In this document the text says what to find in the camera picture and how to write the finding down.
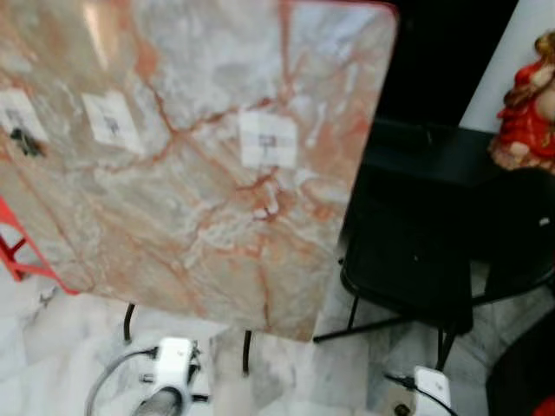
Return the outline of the black metal table leg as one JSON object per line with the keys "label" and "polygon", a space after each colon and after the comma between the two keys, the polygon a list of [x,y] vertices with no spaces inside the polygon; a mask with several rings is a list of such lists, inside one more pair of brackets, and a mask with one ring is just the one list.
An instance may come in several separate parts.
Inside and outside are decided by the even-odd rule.
{"label": "black metal table leg", "polygon": [[250,375],[250,356],[252,348],[252,330],[245,330],[245,336],[243,336],[241,355],[239,356],[239,368],[241,368],[241,374],[244,377]]}
{"label": "black metal table leg", "polygon": [[135,306],[136,305],[134,304],[134,302],[131,302],[127,306],[126,313],[124,313],[124,318],[122,323],[122,336],[123,336],[123,341],[126,344],[130,344],[131,341],[134,340],[134,337],[132,336],[131,322],[132,322],[132,318],[134,318]]}

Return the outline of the marble pattern folding table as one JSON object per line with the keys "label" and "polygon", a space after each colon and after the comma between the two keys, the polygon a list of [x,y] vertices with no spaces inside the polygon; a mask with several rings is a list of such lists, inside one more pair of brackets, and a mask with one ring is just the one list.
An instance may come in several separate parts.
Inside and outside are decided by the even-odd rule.
{"label": "marble pattern folding table", "polygon": [[[0,127],[0,197],[70,288],[305,341],[400,13],[372,0],[0,0],[0,90],[49,142]],[[118,91],[144,154],[95,142]],[[294,169],[239,163],[238,115],[297,123]]]}

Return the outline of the red plastic stool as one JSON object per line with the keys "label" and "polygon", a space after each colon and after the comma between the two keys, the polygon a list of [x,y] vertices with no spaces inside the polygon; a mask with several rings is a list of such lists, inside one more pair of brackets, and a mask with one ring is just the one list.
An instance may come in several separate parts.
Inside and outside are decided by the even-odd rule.
{"label": "red plastic stool", "polygon": [[79,294],[79,290],[70,288],[52,269],[3,197],[0,197],[0,264],[15,282],[22,282],[30,275],[40,275],[55,281],[68,295]]}

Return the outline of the black folding chair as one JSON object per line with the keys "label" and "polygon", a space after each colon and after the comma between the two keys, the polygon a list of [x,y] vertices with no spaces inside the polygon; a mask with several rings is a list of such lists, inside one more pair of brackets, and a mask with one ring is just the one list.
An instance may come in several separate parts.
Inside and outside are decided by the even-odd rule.
{"label": "black folding chair", "polygon": [[423,322],[439,333],[436,371],[480,306],[531,294],[555,277],[555,178],[545,169],[499,172],[482,183],[371,172],[358,179],[340,281],[391,317],[314,336],[316,343]]}

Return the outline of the metal key bunch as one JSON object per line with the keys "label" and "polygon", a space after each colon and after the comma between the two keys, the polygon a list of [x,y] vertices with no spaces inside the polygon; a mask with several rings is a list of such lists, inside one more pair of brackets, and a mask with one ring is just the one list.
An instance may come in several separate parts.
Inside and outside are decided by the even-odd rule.
{"label": "metal key bunch", "polygon": [[16,143],[17,149],[23,152],[24,156],[31,156],[31,158],[39,158],[43,156],[42,147],[36,142],[33,136],[24,130],[22,127],[13,128],[9,133],[9,139]]}

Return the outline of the red robed figurine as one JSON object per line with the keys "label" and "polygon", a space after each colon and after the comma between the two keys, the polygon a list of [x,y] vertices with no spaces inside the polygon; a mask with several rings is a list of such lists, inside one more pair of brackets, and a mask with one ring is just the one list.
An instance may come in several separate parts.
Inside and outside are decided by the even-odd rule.
{"label": "red robed figurine", "polygon": [[497,114],[500,128],[489,146],[497,166],[507,170],[555,166],[555,45],[547,31],[532,45],[538,60],[515,73]]}

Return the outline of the black low cabinet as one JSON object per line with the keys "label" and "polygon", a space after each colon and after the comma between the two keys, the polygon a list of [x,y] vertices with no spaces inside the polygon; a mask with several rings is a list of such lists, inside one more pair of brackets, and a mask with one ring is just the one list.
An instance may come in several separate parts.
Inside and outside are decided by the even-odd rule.
{"label": "black low cabinet", "polygon": [[472,128],[376,118],[363,165],[409,177],[476,184],[503,172],[488,154],[494,134]]}

